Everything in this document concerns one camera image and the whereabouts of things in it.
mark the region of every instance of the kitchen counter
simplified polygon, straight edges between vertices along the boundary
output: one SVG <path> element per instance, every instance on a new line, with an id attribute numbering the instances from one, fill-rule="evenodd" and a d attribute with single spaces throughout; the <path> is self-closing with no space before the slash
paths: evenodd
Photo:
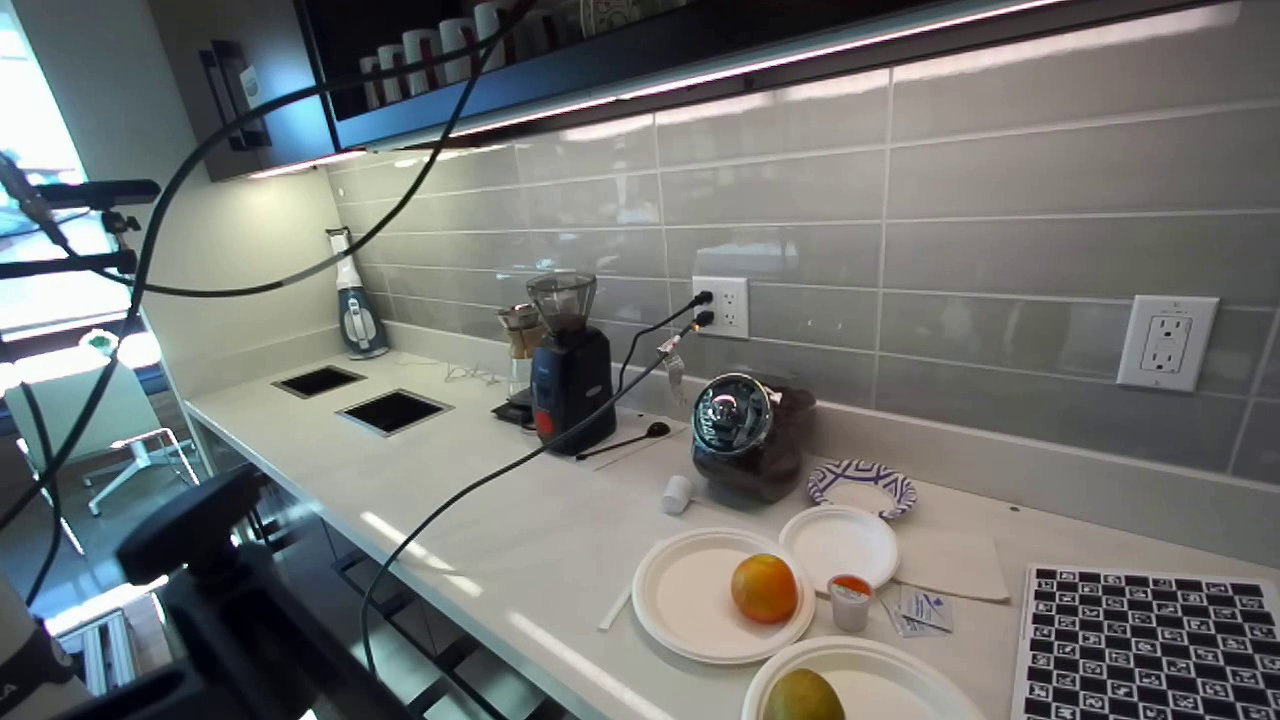
<path id="1" fill-rule="evenodd" d="M 383 559 L 455 487 L 537 449 L 537 438 L 491 421 L 508 390 L 455 364 L 414 353 L 331 355 L 327 364 L 363 380 L 311 401 L 277 390 L 277 380 L 317 368 L 303 364 L 192 398 L 189 411 L 326 511 L 373 559 Z M 437 401 L 443 411 L 394 438 L 341 416 L 394 390 Z M 804 505 L 802 491 L 751 511 L 702 502 L 685 517 L 666 517 L 659 491 L 672 473 L 696 477 L 685 428 L 584 466 L 541 457 L 443 511 L 401 555 L 395 575 L 577 717 L 738 717 L 761 663 L 682 659 L 654 645 L 633 612 L 620 612 L 608 633 L 596 624 L 628 588 L 642 555 L 672 534 L 751 529 L 778 536 Z M 955 633 L 922 642 L 901 642 L 888 616 L 871 612 L 863 636 L 939 669 L 984 717 L 1008 717 L 1012 705 L 1030 566 L 1280 579 L 1265 566 L 967 497 L 943 487 L 943 477 L 915 477 L 915 487 L 922 505 L 898 534 L 991 536 L 1012 603 L 954 601 Z M 833 636 L 825 603 L 808 636 Z"/>

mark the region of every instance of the chair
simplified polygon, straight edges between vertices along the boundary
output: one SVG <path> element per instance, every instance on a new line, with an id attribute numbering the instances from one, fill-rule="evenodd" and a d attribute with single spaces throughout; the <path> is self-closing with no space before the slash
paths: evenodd
<path id="1" fill-rule="evenodd" d="M 99 380 L 99 368 L 103 364 L 76 368 L 76 372 L 64 372 L 64 376 L 50 376 L 50 380 L 28 380 L 34 398 L 41 405 L 41 416 L 46 416 L 50 452 L 55 452 L 68 440 L 68 433 L 73 433 L 94 384 Z M 41 482 L 51 457 L 41 452 L 41 433 L 35 433 L 34 405 L 28 405 L 28 398 L 20 390 L 8 390 L 6 405 L 8 405 L 12 425 L 20 433 L 20 452 L 28 457 L 34 482 Z M 99 517 L 99 505 L 109 497 L 118 497 L 132 477 L 139 477 L 143 469 L 158 469 L 158 466 L 182 466 L 182 473 L 192 485 L 200 485 L 200 477 L 189 466 L 182 440 L 171 438 L 171 428 L 161 425 L 161 416 L 158 416 L 143 384 L 138 380 L 138 372 L 118 364 L 114 380 L 109 380 L 109 390 L 103 390 L 103 398 L 99 398 L 99 405 L 94 411 L 94 421 L 85 425 L 76 449 L 68 452 L 68 466 L 94 459 L 94 457 L 109 457 L 109 452 L 122 452 L 122 449 L 129 449 L 132 459 L 114 477 L 109 487 L 99 487 L 88 502 L 94 517 Z M 73 550 L 85 555 L 81 536 L 73 534 L 73 525 L 68 520 L 61 520 L 61 525 L 64 525 L 64 536 L 73 542 Z"/>

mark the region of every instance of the electrical outlet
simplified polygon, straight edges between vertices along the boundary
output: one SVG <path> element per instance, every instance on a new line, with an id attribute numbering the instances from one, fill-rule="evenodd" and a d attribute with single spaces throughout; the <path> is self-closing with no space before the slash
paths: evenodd
<path id="1" fill-rule="evenodd" d="M 1218 296 L 1137 296 L 1117 384 L 1196 393 Z"/>
<path id="2" fill-rule="evenodd" d="M 705 327 L 713 337 L 751 337 L 751 303 L 747 303 L 747 279 L 743 277 L 693 277 L 693 296 L 713 294 L 717 300 L 705 303 L 717 314 L 717 323 Z"/>

